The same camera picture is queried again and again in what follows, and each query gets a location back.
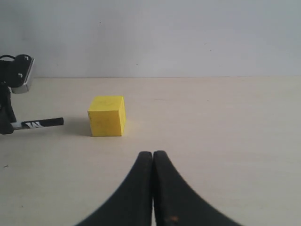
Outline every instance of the white wall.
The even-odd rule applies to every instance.
[[[301,75],[300,0],[1,0],[39,77]]]

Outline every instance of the yellow cube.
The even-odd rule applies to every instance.
[[[126,123],[124,97],[95,97],[88,115],[92,136],[122,136]]]

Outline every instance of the yellow block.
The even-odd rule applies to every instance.
[[[95,97],[88,115],[92,136],[122,136],[126,123],[124,97]]]

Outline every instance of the beige tabletop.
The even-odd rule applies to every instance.
[[[90,136],[98,95],[125,97],[124,136]],[[0,136],[1,226],[75,225],[144,150],[165,150],[202,198],[245,226],[300,225],[301,77],[35,79],[12,101],[18,120],[65,125]]]

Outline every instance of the table surface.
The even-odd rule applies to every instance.
[[[125,97],[122,137],[90,136],[87,110],[105,95]],[[235,221],[300,224],[301,77],[35,79],[12,101],[18,120],[65,125],[0,136],[0,225],[73,226],[156,150]]]

